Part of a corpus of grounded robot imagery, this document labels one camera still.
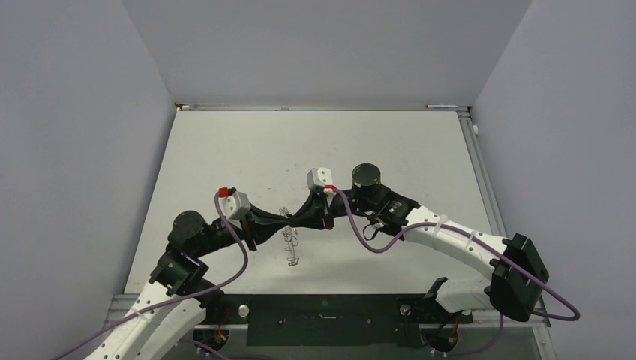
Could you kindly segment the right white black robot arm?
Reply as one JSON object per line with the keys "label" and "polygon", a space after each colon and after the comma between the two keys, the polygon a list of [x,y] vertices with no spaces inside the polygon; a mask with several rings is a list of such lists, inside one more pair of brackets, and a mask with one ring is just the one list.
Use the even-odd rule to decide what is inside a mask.
{"label": "right white black robot arm", "polygon": [[307,185],[310,196],[288,217],[291,227],[330,230],[336,218],[364,217],[377,232],[391,236],[388,244],[374,248],[355,229],[369,251],[381,254],[399,241],[410,242],[478,272],[478,277],[464,280],[442,278],[423,302],[430,319],[442,321],[451,313],[484,308],[526,322],[538,313],[536,305],[549,274],[529,237],[506,238],[461,226],[382,184],[380,169],[371,163],[353,169],[349,190],[338,190],[330,169],[324,167],[308,173]]}

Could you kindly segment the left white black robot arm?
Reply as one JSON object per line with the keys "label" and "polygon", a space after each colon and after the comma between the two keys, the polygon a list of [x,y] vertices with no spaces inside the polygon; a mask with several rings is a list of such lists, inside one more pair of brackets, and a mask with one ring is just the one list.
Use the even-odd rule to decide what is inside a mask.
{"label": "left white black robot arm", "polygon": [[[272,214],[241,200],[240,193],[214,198],[212,223],[196,211],[174,221],[166,251],[123,318],[94,334],[97,347],[88,359],[160,359],[197,323],[213,323],[224,311],[224,287],[248,269],[249,251],[284,227],[295,227],[294,214]],[[203,256],[237,245],[237,272],[220,283],[206,279]]]}

